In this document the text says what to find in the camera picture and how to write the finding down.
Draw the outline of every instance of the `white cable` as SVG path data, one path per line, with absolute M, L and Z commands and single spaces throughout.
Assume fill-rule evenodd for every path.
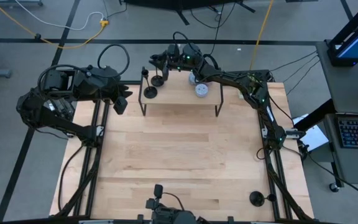
M 91 14 L 88 15 L 88 18 L 86 18 L 85 25 L 84 25 L 82 28 L 80 28 L 80 29 L 76 29 L 76 28 L 71 28 L 71 27 L 68 27 L 68 26 L 56 25 L 56 24 L 51 24 L 51 23 L 49 23 L 49 22 L 45 22 L 45 21 L 39 19 L 39 18 L 38 18 L 37 16 L 35 16 L 34 14 L 32 14 L 32 13 L 31 13 L 28 9 L 26 9 L 18 0 L 15 0 L 15 1 L 16 1 L 16 3 L 18 3 L 18 4 L 20 5 L 21 8 L 23 8 L 26 12 L 28 12 L 32 17 L 36 18 L 38 21 L 40 21 L 40 22 L 42 22 L 42 23 L 44 23 L 44 24 L 46 24 L 46 25 L 51 25 L 51 26 L 55 26 L 55 27 L 62 27 L 62 28 L 67 28 L 67 29 L 71 29 L 71 30 L 83 30 L 83 29 L 86 27 L 86 25 L 88 24 L 88 20 L 90 19 L 90 16 L 92 16 L 93 14 L 100 14 L 100 15 L 102 15 L 101 20 L 104 18 L 104 15 L 103 15 L 102 12 L 92 12 Z

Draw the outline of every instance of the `yellow cable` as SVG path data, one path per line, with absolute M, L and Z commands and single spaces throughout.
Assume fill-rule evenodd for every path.
M 270 10 L 272 9 L 273 2 L 274 2 L 274 0 L 271 0 L 271 1 L 270 1 L 270 4 L 269 4 L 269 6 L 268 6 L 268 10 L 267 10 L 267 13 L 266 13 L 266 16 L 265 16 L 264 23 L 262 24 L 262 27 L 260 28 L 258 40 L 256 41 L 256 45 L 255 45 L 255 48 L 254 48 L 254 53 L 252 54 L 251 64 L 249 65 L 249 70 L 252 70 L 252 65 L 254 64 L 256 52 L 258 51 L 259 41 L 260 41 L 260 38 L 261 38 L 261 36 L 262 36 L 262 33 L 264 32 L 265 25 L 266 25 L 266 21 L 267 21 L 267 18 L 269 17 Z
M 5 16 L 7 16 L 8 18 L 10 18 L 10 20 L 12 20 L 13 22 L 15 22 L 17 25 L 19 25 L 21 28 L 23 28 L 25 31 L 27 31 L 29 34 L 33 35 L 34 37 L 37 35 L 35 32 L 32 32 L 29 28 L 23 26 L 20 22 L 18 22 L 17 20 L 15 20 L 12 16 L 10 16 L 5 10 L 3 10 L 0 7 L 0 11 L 5 14 Z M 43 38 L 40 38 L 42 41 L 44 41 L 45 43 L 48 44 L 52 44 L 55 45 L 57 48 L 59 49 L 76 49 L 78 47 L 82 47 L 85 44 L 87 44 L 89 41 L 93 40 L 94 38 L 96 38 L 100 33 L 102 33 L 104 27 L 108 25 L 108 21 L 101 21 L 101 29 L 99 30 L 99 32 L 97 34 L 95 34 L 93 37 L 89 38 L 87 41 L 85 41 L 84 43 L 80 44 L 80 45 L 76 45 L 76 46 L 72 46 L 72 47 L 61 47 L 58 44 L 54 44 L 49 40 L 45 40 Z

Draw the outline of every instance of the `white paper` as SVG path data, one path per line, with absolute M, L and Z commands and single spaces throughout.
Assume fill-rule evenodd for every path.
M 309 114 L 304 114 L 299 118 L 295 118 L 293 122 L 296 124 L 297 122 L 307 117 L 308 115 Z M 303 136 L 301 140 L 305 145 L 307 144 L 309 145 L 308 152 L 328 142 L 327 137 L 324 135 L 324 133 L 319 129 L 317 125 L 314 125 L 312 128 L 307 130 L 306 135 Z

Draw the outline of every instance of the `concrete floor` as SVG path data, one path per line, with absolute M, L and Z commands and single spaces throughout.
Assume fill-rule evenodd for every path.
M 347 0 L 353 14 L 358 11 L 358 0 Z M 106 0 L 109 13 L 124 7 L 115 0 Z M 74 0 L 44 1 L 44 6 L 29 6 L 29 9 L 46 21 L 65 24 Z M 264 19 L 269 2 L 266 0 L 247 1 L 256 10 L 255 14 L 236 6 L 227 23 L 219 30 L 218 39 L 255 40 Z M 15 4 L 5 9 L 13 17 L 30 29 L 41 33 L 45 38 L 62 36 L 63 29 L 39 23 Z M 231 10 L 226 5 L 224 16 Z M 101 11 L 105 14 L 102 0 L 81 0 L 76 12 L 73 27 L 82 26 L 88 13 Z M 205 23 L 216 25 L 214 13 L 208 9 L 196 9 L 195 15 Z M 190 11 L 184 12 L 190 25 L 185 26 L 179 16 L 172 11 L 147 9 L 128 5 L 125 13 L 110 17 L 110 25 L 99 39 L 170 39 L 176 30 L 184 32 L 191 39 L 213 39 L 214 30 L 196 22 Z M 69 39 L 87 39 L 99 30 L 99 16 L 92 17 L 83 31 L 70 31 Z M 334 37 L 346 24 L 347 17 L 340 0 L 285 3 L 276 0 L 263 40 L 312 40 L 320 41 Z M 31 38 L 19 26 L 0 13 L 0 38 Z M 78 66 L 96 65 L 97 56 L 103 44 L 88 44 L 75 50 L 64 50 L 59 63 Z M 147 59 L 152 54 L 165 50 L 165 44 L 126 45 L 131 55 L 131 65 L 123 74 L 123 80 L 138 80 L 141 66 L 151 68 Z M 206 53 L 211 45 L 200 45 Z M 217 45 L 214 56 L 219 65 L 227 70 L 247 70 L 253 45 Z M 315 50 L 312 46 L 261 45 L 254 69 L 273 69 L 279 65 L 300 58 Z M 36 86 L 39 73 L 50 66 L 56 48 L 47 44 L 0 44 L 0 68 L 12 70 L 12 78 L 0 78 L 0 202 L 12 169 L 21 149 L 27 127 L 15 110 L 19 96 Z M 273 74 L 276 81 L 286 79 L 303 63 L 295 63 Z M 124 59 L 120 50 L 106 52 L 102 64 L 117 70 L 123 67 Z M 308 66 L 285 83 L 290 90 Z M 327 84 L 321 66 L 317 64 L 308 76 L 288 96 L 292 116 L 310 113 L 329 99 Z M 58 173 L 63 159 L 66 142 L 53 136 L 35 133 L 27 158 L 9 204 L 5 221 L 47 217 L 55 191 Z M 305 161 L 304 170 L 311 202 L 316 218 L 337 223 L 358 223 L 358 193 L 350 187 L 333 194 L 328 184 L 333 177 L 311 161 Z

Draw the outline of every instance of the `caster wheel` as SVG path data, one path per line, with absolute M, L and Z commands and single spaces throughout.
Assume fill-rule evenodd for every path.
M 335 183 L 330 184 L 329 189 L 334 193 L 339 191 L 339 187 L 337 187 Z

